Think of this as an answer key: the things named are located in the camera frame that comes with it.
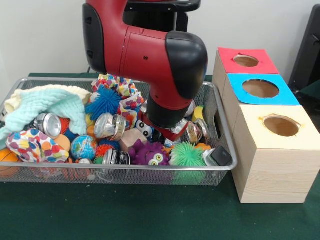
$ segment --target wire mesh basket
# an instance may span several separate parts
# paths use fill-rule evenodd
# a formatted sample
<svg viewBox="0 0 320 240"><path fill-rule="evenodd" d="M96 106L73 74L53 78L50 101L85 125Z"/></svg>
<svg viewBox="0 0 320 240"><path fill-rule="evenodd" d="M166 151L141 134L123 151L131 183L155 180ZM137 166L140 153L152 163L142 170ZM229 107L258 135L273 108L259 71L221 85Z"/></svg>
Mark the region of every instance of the wire mesh basket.
<svg viewBox="0 0 320 240"><path fill-rule="evenodd" d="M6 99L16 89L28 90L51 84L78 86L91 92L91 83L92 79L29 77L19 80ZM149 85L139 81L134 83L147 99ZM205 82L194 101L197 106L204 106L203 116L210 131L211 147L223 146L232 156L230 165L196 167L0 162L0 182L217 186L227 172L237 166L235 147L216 86ZM7 114L4 104L0 106L0 114L2 118ZM4 177L1 172L5 171L15 174Z"/></svg>

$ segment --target googly eyes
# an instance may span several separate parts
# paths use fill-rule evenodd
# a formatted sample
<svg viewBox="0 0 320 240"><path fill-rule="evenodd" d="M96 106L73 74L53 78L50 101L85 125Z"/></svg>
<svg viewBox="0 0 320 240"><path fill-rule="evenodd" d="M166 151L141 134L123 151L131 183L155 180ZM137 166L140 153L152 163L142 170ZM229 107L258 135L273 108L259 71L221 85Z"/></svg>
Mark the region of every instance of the googly eyes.
<svg viewBox="0 0 320 240"><path fill-rule="evenodd" d="M153 156L153 159L149 161L150 166L158 166L164 160L164 156L160 153L157 153Z"/></svg>
<svg viewBox="0 0 320 240"><path fill-rule="evenodd" d="M136 128L146 137L149 138L152 135L152 129L148 125L145 125L144 122L138 120L136 122Z"/></svg>

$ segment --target circular hole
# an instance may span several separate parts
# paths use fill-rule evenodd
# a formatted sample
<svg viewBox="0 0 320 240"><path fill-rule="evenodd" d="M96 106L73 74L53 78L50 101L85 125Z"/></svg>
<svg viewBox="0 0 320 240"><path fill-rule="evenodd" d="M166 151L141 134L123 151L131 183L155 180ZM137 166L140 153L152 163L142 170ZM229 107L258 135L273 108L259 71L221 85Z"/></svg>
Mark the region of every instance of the circular hole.
<svg viewBox="0 0 320 240"><path fill-rule="evenodd" d="M248 55L241 55L241 54L236 56L234 58L234 61L240 66L248 67L248 68L256 67L259 64L259 60L256 59L255 57L248 56Z"/></svg>
<svg viewBox="0 0 320 240"><path fill-rule="evenodd" d="M242 86L245 91L259 98L274 98L280 92L276 85L261 79L248 80Z"/></svg>
<svg viewBox="0 0 320 240"><path fill-rule="evenodd" d="M297 124L285 116L271 116L265 119L263 123L271 132L279 136L291 137L299 132Z"/></svg>

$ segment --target purple spiky toy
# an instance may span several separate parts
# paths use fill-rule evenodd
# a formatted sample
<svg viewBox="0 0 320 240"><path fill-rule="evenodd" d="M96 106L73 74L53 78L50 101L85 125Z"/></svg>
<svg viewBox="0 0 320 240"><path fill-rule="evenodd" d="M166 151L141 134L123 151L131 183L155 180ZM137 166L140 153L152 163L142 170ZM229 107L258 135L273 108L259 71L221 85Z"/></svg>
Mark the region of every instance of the purple spiky toy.
<svg viewBox="0 0 320 240"><path fill-rule="evenodd" d="M131 163L134 165L168 166L169 158L163 151L163 145L159 142L146 145L139 139L129 151Z"/></svg>

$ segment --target stacked boxes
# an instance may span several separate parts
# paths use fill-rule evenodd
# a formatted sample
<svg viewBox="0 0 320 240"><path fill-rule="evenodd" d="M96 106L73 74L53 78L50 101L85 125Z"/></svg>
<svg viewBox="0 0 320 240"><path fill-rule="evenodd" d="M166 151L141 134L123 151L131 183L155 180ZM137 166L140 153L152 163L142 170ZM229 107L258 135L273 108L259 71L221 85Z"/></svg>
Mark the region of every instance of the stacked boxes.
<svg viewBox="0 0 320 240"><path fill-rule="evenodd" d="M265 50L219 48L219 89L242 203L303 203L320 170L320 134Z"/></svg>

